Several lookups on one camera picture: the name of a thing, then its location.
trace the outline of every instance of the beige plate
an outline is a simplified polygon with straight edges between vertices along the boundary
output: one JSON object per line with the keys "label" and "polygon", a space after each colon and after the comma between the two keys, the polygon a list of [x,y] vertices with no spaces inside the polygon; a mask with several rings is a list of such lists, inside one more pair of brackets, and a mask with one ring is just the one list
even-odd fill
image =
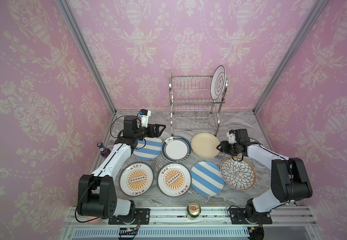
{"label": "beige plate", "polygon": [[216,147],[220,144],[217,137],[212,134],[202,132],[197,134],[191,141],[192,151],[204,158],[212,158],[219,154]]}

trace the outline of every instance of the can lid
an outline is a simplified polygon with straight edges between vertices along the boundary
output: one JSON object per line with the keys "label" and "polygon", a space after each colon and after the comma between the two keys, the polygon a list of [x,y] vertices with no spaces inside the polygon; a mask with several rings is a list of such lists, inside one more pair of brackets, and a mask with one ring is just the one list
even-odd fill
{"label": "can lid", "polygon": [[188,205],[188,213],[192,216],[198,216],[200,214],[200,205],[197,202],[191,202],[190,205]]}

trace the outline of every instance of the dish rack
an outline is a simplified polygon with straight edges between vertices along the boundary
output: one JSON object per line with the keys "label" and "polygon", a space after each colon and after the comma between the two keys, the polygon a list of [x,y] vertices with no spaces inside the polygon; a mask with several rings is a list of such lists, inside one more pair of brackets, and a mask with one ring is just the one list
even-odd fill
{"label": "dish rack", "polygon": [[174,131],[204,130],[218,133],[219,113],[225,103],[227,79],[220,96],[211,98],[212,75],[173,76],[169,73],[171,135]]}

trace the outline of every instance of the gray marble countertop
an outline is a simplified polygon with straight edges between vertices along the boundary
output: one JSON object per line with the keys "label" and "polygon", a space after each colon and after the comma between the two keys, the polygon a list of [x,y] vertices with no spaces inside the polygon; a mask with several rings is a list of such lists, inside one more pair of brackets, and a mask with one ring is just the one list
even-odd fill
{"label": "gray marble countertop", "polygon": [[[136,113],[117,112],[116,117],[120,117],[122,115],[136,115]],[[169,112],[152,112],[152,115],[151,117],[149,117],[148,122],[150,124],[158,123],[158,124],[166,125],[166,129],[160,137],[162,141],[164,141],[165,139],[171,136]],[[226,133],[229,130],[240,129],[240,128],[246,128],[248,130],[248,135],[250,137],[255,138],[256,140],[260,141],[264,146],[268,147],[267,142],[264,138],[263,132],[261,131],[259,124],[255,118],[255,115],[251,111],[221,112],[220,113],[220,128],[217,134],[217,137],[220,141],[228,140],[226,137]],[[122,129],[123,129],[123,120],[122,118],[120,118],[114,123],[112,128],[112,134],[114,136],[117,136],[117,133]],[[175,131],[174,135],[185,137],[186,139],[188,139],[188,141],[191,142],[192,138],[200,132],[209,132],[214,134],[214,132],[211,132],[211,131]],[[113,142],[114,142],[114,139],[111,137],[107,147],[112,149]],[[196,163],[201,161],[210,161],[215,163],[218,167],[220,167],[220,164],[222,163],[222,161],[227,157],[228,155],[220,153],[214,158],[205,159],[200,156],[197,156],[192,151],[190,157],[187,160],[181,162],[181,164],[186,166],[188,170],[191,170],[191,168]],[[252,159],[248,157],[244,159],[249,161],[253,165]],[[151,166],[154,172],[155,179],[153,180],[151,188],[147,190],[146,193],[137,197],[130,197],[128,195],[125,195],[120,190],[119,178],[123,170],[128,165],[135,162],[143,162]],[[121,170],[119,171],[118,175],[116,176],[115,188],[116,188],[117,197],[120,199],[133,200],[135,201],[135,204],[137,206],[185,206],[194,201],[199,203],[201,206],[226,206],[226,205],[245,206],[248,199],[257,197],[270,188],[271,177],[270,177],[269,169],[267,168],[259,169],[255,167],[256,174],[257,174],[256,184],[249,190],[239,191],[229,187],[227,184],[224,184],[224,187],[219,194],[216,194],[214,196],[204,196],[196,192],[191,186],[190,189],[184,195],[181,195],[179,197],[169,197],[163,194],[159,190],[159,187],[157,186],[157,179],[156,179],[157,173],[161,170],[163,166],[165,166],[168,163],[170,162],[167,161],[161,154],[157,156],[156,158],[149,161],[140,160],[132,154],[132,156],[127,159],[127,161],[125,162],[125,164],[122,166]]]}

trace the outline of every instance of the metal bracket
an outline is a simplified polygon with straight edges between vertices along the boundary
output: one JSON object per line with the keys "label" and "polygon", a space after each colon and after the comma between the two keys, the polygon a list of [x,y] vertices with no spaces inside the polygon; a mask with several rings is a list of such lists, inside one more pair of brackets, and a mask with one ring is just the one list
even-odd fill
{"label": "metal bracket", "polygon": [[[136,209],[135,210],[135,216],[139,216],[141,225],[148,225],[149,224],[150,211],[151,211],[151,209]],[[128,224],[137,224],[137,222],[138,222],[138,218],[135,217],[135,219],[131,223],[128,223]],[[125,224],[125,223],[123,222],[122,217],[113,216],[112,218],[109,219],[108,224],[109,225],[121,225],[121,224]]]}
{"label": "metal bracket", "polygon": [[[241,208],[231,208],[229,210],[230,214],[230,219],[231,219],[231,223],[233,225],[235,224],[251,224],[247,221],[246,217],[245,217],[245,209],[241,209]],[[262,219],[262,224],[272,224],[272,219],[271,216],[269,214],[267,214],[267,216],[264,216]]]}

